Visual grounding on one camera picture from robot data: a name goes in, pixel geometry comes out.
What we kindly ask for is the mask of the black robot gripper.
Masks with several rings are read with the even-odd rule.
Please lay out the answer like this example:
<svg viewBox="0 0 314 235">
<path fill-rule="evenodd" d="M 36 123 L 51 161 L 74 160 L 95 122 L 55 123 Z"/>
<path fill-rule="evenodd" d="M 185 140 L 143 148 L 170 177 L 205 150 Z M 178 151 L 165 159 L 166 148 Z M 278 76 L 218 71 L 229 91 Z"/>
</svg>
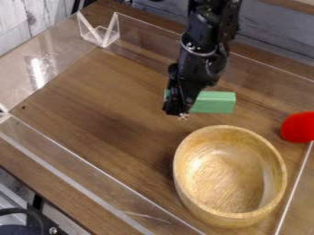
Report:
<svg viewBox="0 0 314 235">
<path fill-rule="evenodd" d="M 229 50 L 218 45 L 209 56 L 182 48 L 179 58 L 169 67 L 169 83 L 163 111 L 167 115 L 179 115 L 189 119 L 190 109 L 197 103 L 201 91 L 217 85 L 227 67 Z"/>
</svg>

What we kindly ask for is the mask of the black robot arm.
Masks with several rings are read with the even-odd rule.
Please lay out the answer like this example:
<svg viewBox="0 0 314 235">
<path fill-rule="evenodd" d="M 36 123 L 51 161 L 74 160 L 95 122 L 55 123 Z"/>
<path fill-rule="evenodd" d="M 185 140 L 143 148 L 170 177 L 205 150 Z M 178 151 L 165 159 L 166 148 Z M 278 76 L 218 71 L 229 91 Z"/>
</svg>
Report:
<svg viewBox="0 0 314 235">
<path fill-rule="evenodd" d="M 203 89 L 217 85 L 240 30 L 242 4 L 244 0 L 187 1 L 187 29 L 177 62 L 169 66 L 167 115 L 187 116 Z"/>
</svg>

